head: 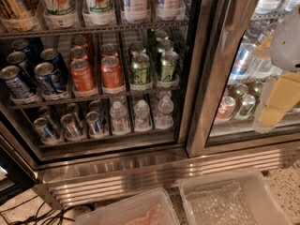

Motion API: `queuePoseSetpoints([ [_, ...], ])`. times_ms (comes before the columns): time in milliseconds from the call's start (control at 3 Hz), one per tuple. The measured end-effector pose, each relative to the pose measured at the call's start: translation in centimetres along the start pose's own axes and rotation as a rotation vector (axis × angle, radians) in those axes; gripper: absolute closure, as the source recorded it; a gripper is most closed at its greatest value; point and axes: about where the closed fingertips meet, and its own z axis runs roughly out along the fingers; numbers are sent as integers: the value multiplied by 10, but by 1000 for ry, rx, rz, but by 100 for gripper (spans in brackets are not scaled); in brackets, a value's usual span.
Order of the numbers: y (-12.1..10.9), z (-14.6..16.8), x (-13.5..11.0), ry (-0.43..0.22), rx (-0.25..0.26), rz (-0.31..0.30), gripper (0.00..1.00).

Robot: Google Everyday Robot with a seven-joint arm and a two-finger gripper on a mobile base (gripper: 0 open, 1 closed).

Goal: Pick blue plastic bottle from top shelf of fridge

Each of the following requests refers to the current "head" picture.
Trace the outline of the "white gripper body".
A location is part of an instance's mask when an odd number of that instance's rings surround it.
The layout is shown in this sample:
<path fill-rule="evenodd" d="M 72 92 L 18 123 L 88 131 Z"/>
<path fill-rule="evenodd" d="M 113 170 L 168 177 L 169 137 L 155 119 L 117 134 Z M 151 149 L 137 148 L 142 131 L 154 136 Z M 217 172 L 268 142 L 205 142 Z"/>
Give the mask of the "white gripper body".
<path fill-rule="evenodd" d="M 300 5 L 278 25 L 271 42 L 272 63 L 289 71 L 300 71 Z"/>

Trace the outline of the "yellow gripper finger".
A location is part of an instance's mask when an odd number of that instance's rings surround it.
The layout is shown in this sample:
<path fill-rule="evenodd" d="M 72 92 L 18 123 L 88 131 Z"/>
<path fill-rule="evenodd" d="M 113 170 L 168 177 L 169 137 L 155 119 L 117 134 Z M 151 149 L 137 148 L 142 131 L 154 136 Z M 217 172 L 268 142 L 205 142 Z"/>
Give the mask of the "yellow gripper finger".
<path fill-rule="evenodd" d="M 263 85 L 260 103 L 254 113 L 252 124 L 255 131 L 267 133 L 272 130 L 300 101 L 300 75 L 289 72 L 269 78 Z"/>
<path fill-rule="evenodd" d="M 258 47 L 256 47 L 254 49 L 254 51 L 252 52 L 252 55 L 255 58 L 259 58 L 259 59 L 269 59 L 271 57 L 270 47 L 271 47 L 272 39 L 273 39 L 272 35 L 268 36 L 262 42 L 262 44 L 260 44 Z"/>

